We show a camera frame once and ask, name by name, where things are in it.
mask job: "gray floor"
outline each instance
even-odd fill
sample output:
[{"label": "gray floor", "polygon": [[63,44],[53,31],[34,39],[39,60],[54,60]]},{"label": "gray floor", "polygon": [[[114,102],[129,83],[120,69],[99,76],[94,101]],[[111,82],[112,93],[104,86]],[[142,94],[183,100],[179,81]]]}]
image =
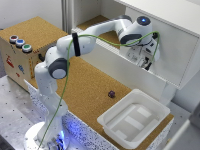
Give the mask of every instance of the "gray floor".
[{"label": "gray floor", "polygon": [[3,60],[2,60],[1,52],[0,52],[0,78],[5,76],[5,75],[6,75],[6,72],[5,72],[5,69],[4,69]]}]

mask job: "green cable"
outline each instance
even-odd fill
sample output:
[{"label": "green cable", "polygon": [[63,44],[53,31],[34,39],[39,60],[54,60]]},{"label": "green cable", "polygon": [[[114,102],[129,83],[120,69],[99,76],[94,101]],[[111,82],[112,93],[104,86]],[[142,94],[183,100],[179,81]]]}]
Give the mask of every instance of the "green cable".
[{"label": "green cable", "polygon": [[[157,31],[148,33],[147,35],[145,35],[145,36],[143,36],[143,37],[141,37],[141,38],[139,38],[139,39],[133,41],[132,43],[128,43],[128,44],[115,44],[115,43],[112,43],[112,42],[110,42],[110,41],[107,41],[107,40],[105,40],[105,39],[103,39],[103,38],[101,38],[101,37],[98,37],[98,36],[95,36],[95,35],[89,35],[89,34],[79,35],[78,37],[91,36],[91,37],[98,38],[98,39],[100,39],[100,40],[102,40],[102,41],[104,41],[104,42],[106,42],[106,43],[108,43],[108,44],[111,44],[111,45],[115,45],[115,46],[128,46],[128,45],[134,44],[134,43],[136,43],[136,42],[142,40],[143,38],[145,38],[145,37],[147,37],[147,36],[149,36],[149,35],[151,35],[151,34],[153,34],[153,33],[157,33],[157,34],[158,34],[158,41],[157,41],[156,48],[155,48],[155,51],[154,51],[154,54],[153,54],[153,57],[152,57],[152,60],[151,60],[151,63],[152,63],[153,60],[154,60],[154,57],[155,57],[157,48],[158,48],[158,43],[159,43],[159,38],[160,38],[160,34],[159,34],[159,32],[157,32]],[[46,133],[47,133],[49,127],[51,126],[51,123],[53,122],[53,120],[54,120],[54,118],[55,118],[55,116],[56,116],[56,114],[57,114],[57,112],[58,112],[58,110],[59,110],[59,108],[60,108],[60,104],[61,104],[61,102],[62,102],[64,93],[65,93],[65,89],[66,89],[67,81],[68,81],[68,75],[69,75],[69,51],[70,51],[72,42],[73,42],[73,39],[71,40],[71,42],[70,42],[70,44],[69,44],[69,47],[68,47],[68,54],[67,54],[67,60],[68,60],[68,61],[67,61],[67,77],[66,77],[64,89],[63,89],[63,92],[62,92],[62,95],[61,95],[61,98],[60,98],[58,107],[57,107],[57,109],[56,109],[56,112],[55,112],[55,114],[53,115],[53,118],[51,119],[51,121],[50,121],[50,123],[49,123],[49,125],[48,125],[48,127],[47,127],[47,129],[46,129],[46,131],[45,131],[45,133],[44,133],[44,136],[43,136],[43,138],[42,138],[42,141],[40,142],[40,145],[39,145],[39,147],[38,147],[38,150],[40,149],[40,147],[41,147],[41,145],[42,145],[42,143],[43,143],[43,141],[44,141],[44,138],[45,138],[45,136],[46,136]]]}]

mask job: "white plastic bin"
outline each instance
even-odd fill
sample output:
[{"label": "white plastic bin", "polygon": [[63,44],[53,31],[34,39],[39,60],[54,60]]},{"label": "white plastic bin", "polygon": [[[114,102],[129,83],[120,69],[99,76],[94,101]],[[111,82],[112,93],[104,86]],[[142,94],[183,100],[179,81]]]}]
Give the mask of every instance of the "white plastic bin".
[{"label": "white plastic bin", "polygon": [[135,149],[169,113],[169,108],[135,89],[97,120],[118,144]]}]

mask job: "corkboard table top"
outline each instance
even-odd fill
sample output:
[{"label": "corkboard table top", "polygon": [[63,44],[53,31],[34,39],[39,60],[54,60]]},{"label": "corkboard table top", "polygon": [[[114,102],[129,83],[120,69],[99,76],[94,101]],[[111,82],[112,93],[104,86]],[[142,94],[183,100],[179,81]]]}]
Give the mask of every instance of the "corkboard table top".
[{"label": "corkboard table top", "polygon": [[35,17],[0,31],[0,37],[8,43],[12,35],[25,40],[26,44],[32,46],[33,53],[38,53],[41,48],[56,42],[67,33],[42,18]]},{"label": "corkboard table top", "polygon": [[[35,78],[29,82],[37,88]],[[65,79],[57,80],[57,83],[57,93],[61,95]],[[113,99],[108,97],[110,90],[116,93],[116,97]],[[129,92],[131,92],[130,88],[81,58],[72,57],[70,59],[69,80],[63,97],[69,110],[120,150],[124,150],[124,148],[104,133],[102,126],[97,122],[97,118]],[[136,150],[146,149],[172,119],[173,115],[167,116]]]},{"label": "corkboard table top", "polygon": [[[80,25],[78,25],[77,27],[82,29],[82,30],[86,30],[88,27],[92,26],[92,25],[95,25],[95,24],[98,24],[98,23],[101,23],[101,22],[105,22],[105,21],[108,21],[109,19],[104,17],[104,16],[97,16],[89,21],[86,21]],[[117,33],[115,31],[110,31],[110,32],[107,32],[107,33],[103,33],[100,35],[101,38],[104,38],[112,43],[115,43],[115,44],[120,44],[119,42],[119,39],[118,39],[118,36],[117,36]]]}]

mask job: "small dark object on table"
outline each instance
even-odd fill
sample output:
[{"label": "small dark object on table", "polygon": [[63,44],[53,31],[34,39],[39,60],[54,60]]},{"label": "small dark object on table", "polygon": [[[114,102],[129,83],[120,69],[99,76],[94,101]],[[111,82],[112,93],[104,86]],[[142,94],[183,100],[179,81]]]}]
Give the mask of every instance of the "small dark object on table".
[{"label": "small dark object on table", "polygon": [[108,96],[109,96],[110,98],[114,98],[114,97],[115,97],[115,92],[114,92],[114,91],[110,91],[110,92],[108,93]]}]

